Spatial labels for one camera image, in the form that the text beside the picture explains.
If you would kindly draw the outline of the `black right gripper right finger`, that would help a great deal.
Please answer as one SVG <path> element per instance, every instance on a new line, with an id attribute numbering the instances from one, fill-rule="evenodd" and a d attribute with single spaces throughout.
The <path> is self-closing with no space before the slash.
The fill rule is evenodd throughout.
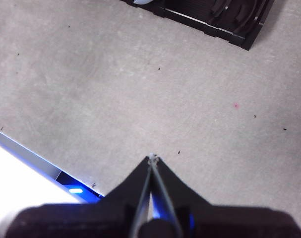
<path id="1" fill-rule="evenodd" d="M 163 162 L 152 158 L 154 217 L 182 238 L 301 238 L 288 213 L 264 207 L 213 205 Z"/>

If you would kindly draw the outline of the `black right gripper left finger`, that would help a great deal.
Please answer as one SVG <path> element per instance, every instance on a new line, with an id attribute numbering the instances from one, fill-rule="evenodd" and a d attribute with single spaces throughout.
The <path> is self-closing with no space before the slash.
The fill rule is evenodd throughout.
<path id="1" fill-rule="evenodd" d="M 45 204 L 24 209 L 6 232 L 8 238 L 129 238 L 147 220 L 149 157 L 96 203 Z"/>

